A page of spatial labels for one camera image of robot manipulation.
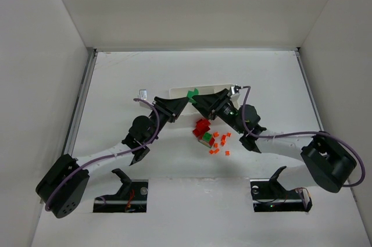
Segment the green lego brick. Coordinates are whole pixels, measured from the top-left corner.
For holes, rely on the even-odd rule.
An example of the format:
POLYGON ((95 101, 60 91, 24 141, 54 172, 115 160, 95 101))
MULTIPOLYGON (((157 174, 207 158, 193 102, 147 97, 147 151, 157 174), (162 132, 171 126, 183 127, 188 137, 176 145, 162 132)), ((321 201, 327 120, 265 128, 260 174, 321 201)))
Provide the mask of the green lego brick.
POLYGON ((189 90, 187 92, 187 97, 189 99, 190 103, 195 103, 194 96, 199 95, 199 90, 197 88, 194 88, 193 90, 189 90))

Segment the green red lego block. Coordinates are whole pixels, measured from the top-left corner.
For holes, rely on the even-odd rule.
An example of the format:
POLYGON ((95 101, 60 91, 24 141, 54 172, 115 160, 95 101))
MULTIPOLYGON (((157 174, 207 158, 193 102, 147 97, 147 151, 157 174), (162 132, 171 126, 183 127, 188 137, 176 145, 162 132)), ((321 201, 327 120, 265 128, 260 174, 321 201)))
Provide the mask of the green red lego block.
POLYGON ((209 148, 212 148, 212 146, 214 145, 214 142, 215 142, 215 138, 214 138, 213 134, 211 134, 209 132, 205 132, 203 135, 201 135, 198 138, 198 141, 200 143, 202 143, 203 145, 205 145, 209 148))

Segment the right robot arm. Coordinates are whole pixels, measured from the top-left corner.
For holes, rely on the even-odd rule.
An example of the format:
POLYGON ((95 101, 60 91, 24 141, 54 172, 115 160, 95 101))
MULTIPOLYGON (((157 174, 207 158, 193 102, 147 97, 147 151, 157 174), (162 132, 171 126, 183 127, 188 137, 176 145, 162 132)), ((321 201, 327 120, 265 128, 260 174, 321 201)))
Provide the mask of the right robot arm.
POLYGON ((275 133, 262 127, 254 106, 243 103, 236 108, 232 98, 249 86, 232 86, 214 94, 194 95, 194 108, 206 119, 220 118, 241 135, 239 141, 247 151, 272 153, 303 161, 304 165, 286 172, 281 185, 286 188, 318 185, 337 193, 362 160, 346 142, 324 131, 275 133))

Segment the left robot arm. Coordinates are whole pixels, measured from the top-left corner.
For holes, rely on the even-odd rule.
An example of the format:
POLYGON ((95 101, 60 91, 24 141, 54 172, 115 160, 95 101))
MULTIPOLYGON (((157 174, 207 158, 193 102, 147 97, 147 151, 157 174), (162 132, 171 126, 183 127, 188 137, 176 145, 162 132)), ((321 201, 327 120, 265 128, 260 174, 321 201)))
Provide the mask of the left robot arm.
POLYGON ((162 128, 179 118, 188 101, 188 97, 155 97, 149 105, 150 115, 136 117, 126 137, 115 146, 78 158, 60 156, 35 189, 45 210, 58 219, 66 217, 85 199, 89 181, 108 172, 118 174, 122 187, 127 187, 131 180, 122 168, 140 162, 150 152, 149 146, 162 128))

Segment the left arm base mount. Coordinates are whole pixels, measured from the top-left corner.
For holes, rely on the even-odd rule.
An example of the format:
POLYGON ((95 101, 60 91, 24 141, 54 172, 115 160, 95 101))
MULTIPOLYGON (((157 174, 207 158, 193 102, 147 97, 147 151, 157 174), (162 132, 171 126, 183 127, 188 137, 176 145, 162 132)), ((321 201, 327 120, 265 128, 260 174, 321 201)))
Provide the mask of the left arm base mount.
POLYGON ((114 169, 121 182, 114 194, 95 198, 93 213, 146 213, 149 180, 132 180, 121 169, 114 169))

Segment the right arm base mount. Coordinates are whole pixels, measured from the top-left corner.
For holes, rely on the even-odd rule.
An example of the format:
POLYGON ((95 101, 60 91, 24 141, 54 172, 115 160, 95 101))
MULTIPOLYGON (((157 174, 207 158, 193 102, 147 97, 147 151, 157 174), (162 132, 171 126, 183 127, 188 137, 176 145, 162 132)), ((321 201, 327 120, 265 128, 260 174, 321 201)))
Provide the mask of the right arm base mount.
POLYGON ((285 169, 280 167, 270 178, 250 179, 254 212, 310 212, 313 202, 307 188, 288 191, 278 182, 285 169))

